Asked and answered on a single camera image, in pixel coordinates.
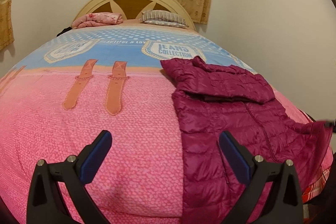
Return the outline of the magenta quilted puffer jacket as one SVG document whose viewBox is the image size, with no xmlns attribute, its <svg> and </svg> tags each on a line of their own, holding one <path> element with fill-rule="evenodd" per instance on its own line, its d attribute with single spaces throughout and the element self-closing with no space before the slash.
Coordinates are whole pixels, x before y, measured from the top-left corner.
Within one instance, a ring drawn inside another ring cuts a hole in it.
<svg viewBox="0 0 336 224">
<path fill-rule="evenodd" d="M 175 84 L 172 99 L 183 149 L 183 223 L 219 223 L 244 190 L 219 145 L 229 131 L 266 161 L 292 160 L 302 190 L 331 165 L 332 130 L 314 122 L 259 74 L 200 57 L 161 62 Z"/>
</svg>

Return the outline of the pink and blue bedspread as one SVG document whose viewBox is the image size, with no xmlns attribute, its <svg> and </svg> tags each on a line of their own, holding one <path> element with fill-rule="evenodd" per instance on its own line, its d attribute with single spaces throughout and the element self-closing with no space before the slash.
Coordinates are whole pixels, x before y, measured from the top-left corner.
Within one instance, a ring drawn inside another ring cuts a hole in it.
<svg viewBox="0 0 336 224">
<path fill-rule="evenodd" d="M 175 84 L 161 62 L 194 57 L 257 74 L 196 32 L 141 23 L 68 31 L 17 63 L 1 79 L 1 198 L 17 221 L 26 222 L 38 160 L 77 155 L 107 130 L 112 148 L 87 190 L 108 221 L 183 223 Z"/>
</svg>

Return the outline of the beige side curtain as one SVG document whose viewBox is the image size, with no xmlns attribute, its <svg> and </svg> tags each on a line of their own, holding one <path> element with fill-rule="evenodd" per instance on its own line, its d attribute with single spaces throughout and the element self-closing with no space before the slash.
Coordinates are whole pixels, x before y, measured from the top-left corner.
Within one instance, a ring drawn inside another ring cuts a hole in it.
<svg viewBox="0 0 336 224">
<path fill-rule="evenodd" d="M 3 50 L 14 41 L 11 4 L 12 0 L 0 1 L 0 50 Z"/>
</svg>

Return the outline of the dark object beside bed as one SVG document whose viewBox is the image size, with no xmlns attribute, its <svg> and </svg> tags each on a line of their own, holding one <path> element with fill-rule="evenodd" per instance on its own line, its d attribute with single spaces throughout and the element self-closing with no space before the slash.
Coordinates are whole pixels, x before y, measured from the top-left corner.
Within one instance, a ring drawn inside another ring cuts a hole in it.
<svg viewBox="0 0 336 224">
<path fill-rule="evenodd" d="M 72 27 L 67 27 L 67 28 L 63 29 L 61 32 L 59 32 L 56 36 L 58 37 L 62 34 L 65 34 L 66 32 L 68 32 L 70 30 L 72 30 Z"/>
</svg>

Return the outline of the folded pink floral blanket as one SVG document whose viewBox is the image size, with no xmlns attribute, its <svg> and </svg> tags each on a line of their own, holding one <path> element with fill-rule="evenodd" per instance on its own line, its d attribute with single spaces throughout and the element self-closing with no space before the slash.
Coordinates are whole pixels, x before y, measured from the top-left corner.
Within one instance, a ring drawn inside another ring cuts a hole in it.
<svg viewBox="0 0 336 224">
<path fill-rule="evenodd" d="M 85 14 L 72 22 L 72 29 L 118 25 L 123 23 L 122 15 L 112 12 Z"/>
</svg>

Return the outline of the striped grey pillow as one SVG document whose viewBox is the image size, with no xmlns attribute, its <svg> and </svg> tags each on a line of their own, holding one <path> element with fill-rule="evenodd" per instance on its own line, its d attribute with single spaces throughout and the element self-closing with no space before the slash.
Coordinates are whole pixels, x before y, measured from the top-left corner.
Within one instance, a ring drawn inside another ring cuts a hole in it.
<svg viewBox="0 0 336 224">
<path fill-rule="evenodd" d="M 171 25 L 178 25 L 180 27 L 187 28 L 189 25 L 186 23 L 186 20 L 173 12 L 164 11 L 164 10 L 148 10 L 142 13 L 140 17 L 142 23 L 148 24 L 158 24 L 158 22 L 170 23 Z"/>
</svg>

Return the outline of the cream wooden headboard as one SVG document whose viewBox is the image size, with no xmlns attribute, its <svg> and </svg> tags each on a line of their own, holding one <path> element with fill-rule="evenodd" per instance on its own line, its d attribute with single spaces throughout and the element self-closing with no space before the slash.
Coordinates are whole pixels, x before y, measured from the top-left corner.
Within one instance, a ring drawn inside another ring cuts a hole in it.
<svg viewBox="0 0 336 224">
<path fill-rule="evenodd" d="M 196 30 L 195 25 L 180 3 L 176 0 L 91 0 L 75 16 L 79 18 L 92 12 L 115 12 L 124 20 L 139 19 L 147 10 L 165 10 L 183 17 L 189 29 Z"/>
</svg>

